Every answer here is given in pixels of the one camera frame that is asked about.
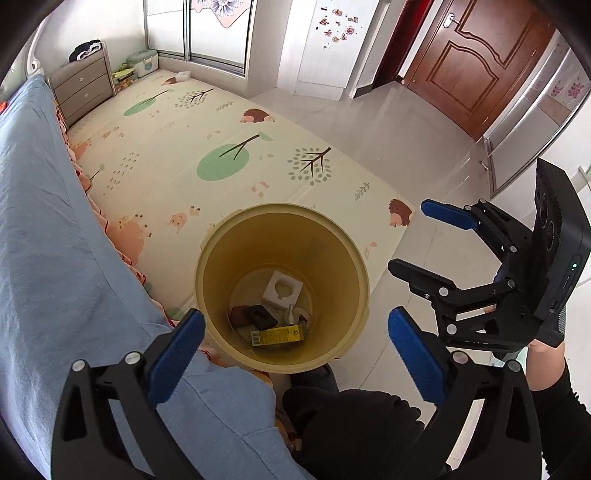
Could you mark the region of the black sleeve forearm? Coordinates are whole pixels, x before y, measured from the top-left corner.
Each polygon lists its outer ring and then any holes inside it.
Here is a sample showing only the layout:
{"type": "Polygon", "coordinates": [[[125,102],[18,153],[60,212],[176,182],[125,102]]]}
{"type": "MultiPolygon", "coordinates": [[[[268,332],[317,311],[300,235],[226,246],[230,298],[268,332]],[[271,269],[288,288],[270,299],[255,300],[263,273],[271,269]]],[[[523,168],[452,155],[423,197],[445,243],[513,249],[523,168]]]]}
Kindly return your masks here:
{"type": "Polygon", "coordinates": [[[568,365],[556,383],[532,397],[549,478],[589,479],[591,417],[572,388],[568,365]]]}

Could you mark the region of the person's right hand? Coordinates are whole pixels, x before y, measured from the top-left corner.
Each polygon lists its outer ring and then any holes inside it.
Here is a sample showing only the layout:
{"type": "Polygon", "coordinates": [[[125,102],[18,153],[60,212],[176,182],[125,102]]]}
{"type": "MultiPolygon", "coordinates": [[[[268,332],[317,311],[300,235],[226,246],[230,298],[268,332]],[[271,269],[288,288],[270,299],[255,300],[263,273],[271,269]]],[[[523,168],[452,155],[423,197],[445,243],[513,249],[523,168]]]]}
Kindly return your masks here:
{"type": "Polygon", "coordinates": [[[542,391],[553,386],[565,369],[565,342],[554,348],[539,340],[528,346],[526,378],[531,391],[542,391]]]}

